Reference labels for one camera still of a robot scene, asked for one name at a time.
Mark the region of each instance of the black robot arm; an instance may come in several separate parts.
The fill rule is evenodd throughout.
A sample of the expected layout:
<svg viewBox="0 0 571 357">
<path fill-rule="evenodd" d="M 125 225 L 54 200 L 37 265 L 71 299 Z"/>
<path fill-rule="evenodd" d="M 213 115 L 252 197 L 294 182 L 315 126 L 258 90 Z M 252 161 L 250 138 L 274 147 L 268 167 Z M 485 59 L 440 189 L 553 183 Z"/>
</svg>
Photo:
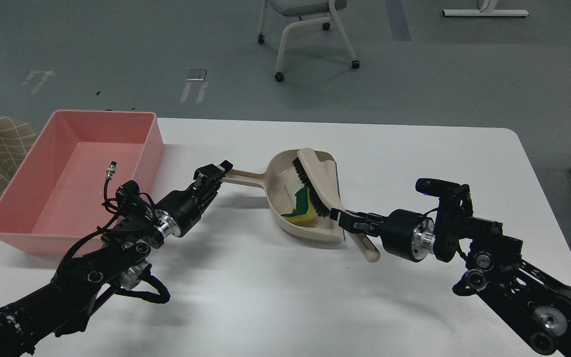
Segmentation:
<svg viewBox="0 0 571 357">
<path fill-rule="evenodd" d="M 413 262 L 429 253 L 450 262 L 457 251 L 467 271 L 453 286 L 456 295 L 478 295 L 535 352 L 571 357 L 571 287 L 523 260 L 523 242 L 503 235 L 500 222 L 473 217 L 468 185 L 421 178 L 415 189 L 440 199 L 435 221 L 431 212 L 406 210 L 385 217 L 333 209 L 330 218 L 349 232 L 380 237 L 385 251 Z M 468 253 L 463 238 L 472 241 Z"/>
<path fill-rule="evenodd" d="M 145 259 L 151 247 L 160 248 L 168 236 L 182 237 L 200 220 L 215 199 L 222 178 L 232 169 L 228 161 L 201 167 L 186 190 L 174 190 L 154 203 L 135 181 L 124 183 L 116 197 L 108 199 L 107 183 L 115 165 L 107 170 L 103 203 L 113 213 L 112 219 L 72 246 L 50 283 L 0 308 L 0 357 L 32 354 L 36 343 L 52 332 L 59 337 L 84 331 L 92 314 L 113 295 L 168 302 L 168 290 L 151 274 L 151 264 Z M 102 248 L 74 257 L 98 235 Z M 149 283 L 157 293 L 133 291 L 140 282 Z M 98 296 L 104 285 L 109 287 Z"/>
</svg>

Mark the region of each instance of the brush handle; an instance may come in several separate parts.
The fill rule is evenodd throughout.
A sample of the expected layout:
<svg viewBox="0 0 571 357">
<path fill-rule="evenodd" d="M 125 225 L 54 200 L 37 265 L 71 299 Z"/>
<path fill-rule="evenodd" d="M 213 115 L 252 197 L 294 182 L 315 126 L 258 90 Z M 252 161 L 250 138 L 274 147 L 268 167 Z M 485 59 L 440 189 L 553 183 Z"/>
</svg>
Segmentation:
<svg viewBox="0 0 571 357">
<path fill-rule="evenodd" d="M 374 246 L 369 237 L 349 232 L 347 232 L 347 234 L 351 237 L 356 246 L 358 246 L 358 249 L 360 249 L 360 252 L 363 253 L 368 262 L 378 262 L 380 259 L 380 251 L 378 251 L 378 248 Z"/>
<path fill-rule="evenodd" d="M 232 169 L 224 176 L 222 182 L 235 183 L 236 185 L 244 185 L 251 187 L 265 188 L 265 174 L 256 174 L 254 172 Z"/>
</svg>

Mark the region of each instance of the green sponge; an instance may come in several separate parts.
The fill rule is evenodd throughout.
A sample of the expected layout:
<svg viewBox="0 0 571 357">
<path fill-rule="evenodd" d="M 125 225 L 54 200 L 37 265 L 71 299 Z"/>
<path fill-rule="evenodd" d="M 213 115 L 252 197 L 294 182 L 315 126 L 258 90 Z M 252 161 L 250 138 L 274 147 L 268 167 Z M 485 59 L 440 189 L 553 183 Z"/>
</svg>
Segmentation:
<svg viewBox="0 0 571 357">
<path fill-rule="evenodd" d="M 293 224 L 312 221 L 317 214 L 310 202 L 310 191 L 308 188 L 301 187 L 294 194 L 292 194 L 292 186 L 287 186 L 285 190 L 292 201 L 292 213 L 283 214 L 281 217 Z"/>
</svg>

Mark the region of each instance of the beige dustpan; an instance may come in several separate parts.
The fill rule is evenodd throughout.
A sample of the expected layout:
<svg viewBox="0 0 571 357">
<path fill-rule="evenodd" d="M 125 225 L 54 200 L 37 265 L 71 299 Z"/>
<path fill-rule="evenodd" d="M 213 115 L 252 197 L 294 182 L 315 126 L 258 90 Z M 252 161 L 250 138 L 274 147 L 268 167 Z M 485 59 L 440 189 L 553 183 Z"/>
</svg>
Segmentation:
<svg viewBox="0 0 571 357">
<path fill-rule="evenodd" d="M 231 170 L 222 181 L 259 187 L 266 192 L 268 204 L 272 209 L 275 221 L 284 231 L 293 236 L 317 241 L 343 241 L 343 230 L 338 223 L 327 217 L 316 217 L 305 226 L 297 226 L 286 221 L 281 214 L 292 212 L 292 202 L 286 191 L 286 186 L 299 182 L 299 176 L 292 165 L 292 161 L 297 158 L 298 150 L 287 150 L 278 153 L 263 174 L 255 174 L 241 170 Z M 319 160 L 322 161 L 324 170 L 331 184 L 332 190 L 338 192 L 338 178 L 336 173 L 336 162 L 328 152 L 315 151 Z"/>
</svg>

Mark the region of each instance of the pink container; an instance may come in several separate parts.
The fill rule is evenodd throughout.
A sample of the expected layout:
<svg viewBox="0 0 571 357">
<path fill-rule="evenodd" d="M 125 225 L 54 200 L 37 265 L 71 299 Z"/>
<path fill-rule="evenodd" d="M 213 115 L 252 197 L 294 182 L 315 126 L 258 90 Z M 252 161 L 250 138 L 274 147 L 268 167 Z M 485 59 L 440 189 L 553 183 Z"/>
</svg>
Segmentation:
<svg viewBox="0 0 571 357">
<path fill-rule="evenodd" d="M 105 170 L 116 161 L 108 196 L 131 179 L 148 192 L 164 145 L 155 113 L 56 111 L 0 198 L 0 240 L 27 253 L 64 254 L 104 226 Z M 100 248 L 100 240 L 81 252 Z"/>
</svg>

